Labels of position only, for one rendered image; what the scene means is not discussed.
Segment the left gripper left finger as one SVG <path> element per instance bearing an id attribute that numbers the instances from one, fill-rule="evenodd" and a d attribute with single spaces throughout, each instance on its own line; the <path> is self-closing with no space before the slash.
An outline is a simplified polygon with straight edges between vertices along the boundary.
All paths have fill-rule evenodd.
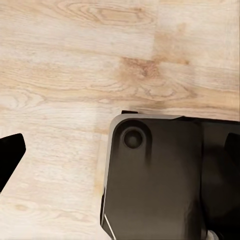
<path id="1" fill-rule="evenodd" d="M 0 138 L 0 193 L 26 153 L 22 133 Z"/>

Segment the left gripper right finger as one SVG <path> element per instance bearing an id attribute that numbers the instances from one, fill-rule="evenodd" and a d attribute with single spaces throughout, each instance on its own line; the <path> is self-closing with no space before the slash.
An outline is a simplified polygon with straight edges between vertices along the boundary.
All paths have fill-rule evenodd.
<path id="1" fill-rule="evenodd" d="M 228 133 L 225 140 L 224 151 L 240 173 L 240 135 Z"/>

